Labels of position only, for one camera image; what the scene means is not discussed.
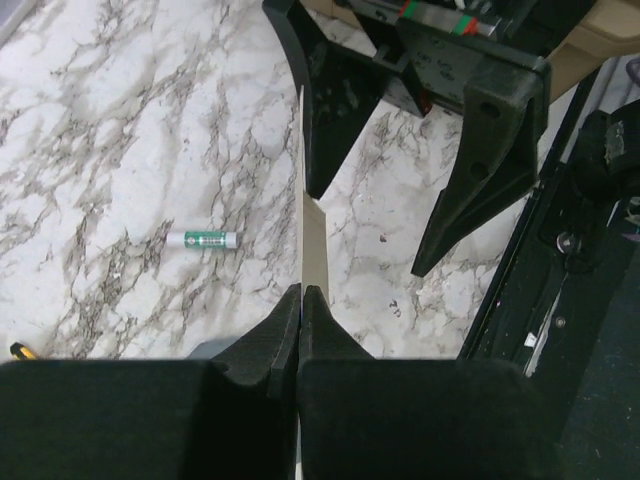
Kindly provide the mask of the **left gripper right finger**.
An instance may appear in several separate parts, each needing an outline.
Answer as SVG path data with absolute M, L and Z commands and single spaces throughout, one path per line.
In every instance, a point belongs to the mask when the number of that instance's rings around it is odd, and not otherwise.
M 304 293 L 299 334 L 301 360 L 373 360 L 335 320 L 322 290 L 309 285 Z

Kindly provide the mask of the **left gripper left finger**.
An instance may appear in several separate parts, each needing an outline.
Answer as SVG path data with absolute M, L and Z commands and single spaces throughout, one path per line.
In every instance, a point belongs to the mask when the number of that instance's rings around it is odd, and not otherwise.
M 298 358 L 302 286 L 290 286 L 271 312 L 212 358 L 234 385 L 270 399 L 289 396 Z

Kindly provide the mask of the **beige letter paper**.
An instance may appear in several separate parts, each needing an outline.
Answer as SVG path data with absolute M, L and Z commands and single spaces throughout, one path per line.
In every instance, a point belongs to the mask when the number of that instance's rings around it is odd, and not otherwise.
M 298 149 L 296 158 L 295 205 L 297 215 L 298 270 L 301 280 L 298 385 L 302 367 L 311 358 L 311 314 L 307 291 L 325 301 L 329 294 L 326 215 L 306 190 L 306 143 L 304 133 L 304 88 L 298 93 Z

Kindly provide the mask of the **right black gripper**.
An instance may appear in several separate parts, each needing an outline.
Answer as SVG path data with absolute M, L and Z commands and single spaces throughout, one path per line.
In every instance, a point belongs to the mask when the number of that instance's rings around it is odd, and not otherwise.
M 426 276 L 464 237 L 528 193 L 548 124 L 551 68 L 512 46 L 527 1 L 349 1 L 375 47 L 368 57 L 329 40 L 299 1 L 262 8 L 303 95 L 306 192 L 321 198 L 381 99 L 423 117 L 463 115 L 451 175 L 411 273 Z

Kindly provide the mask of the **green white glue stick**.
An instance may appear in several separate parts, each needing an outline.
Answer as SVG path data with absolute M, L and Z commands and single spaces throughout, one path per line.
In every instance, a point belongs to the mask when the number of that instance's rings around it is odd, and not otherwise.
M 237 249 L 239 237 L 236 232 L 176 231 L 167 234 L 166 244 L 186 249 Z

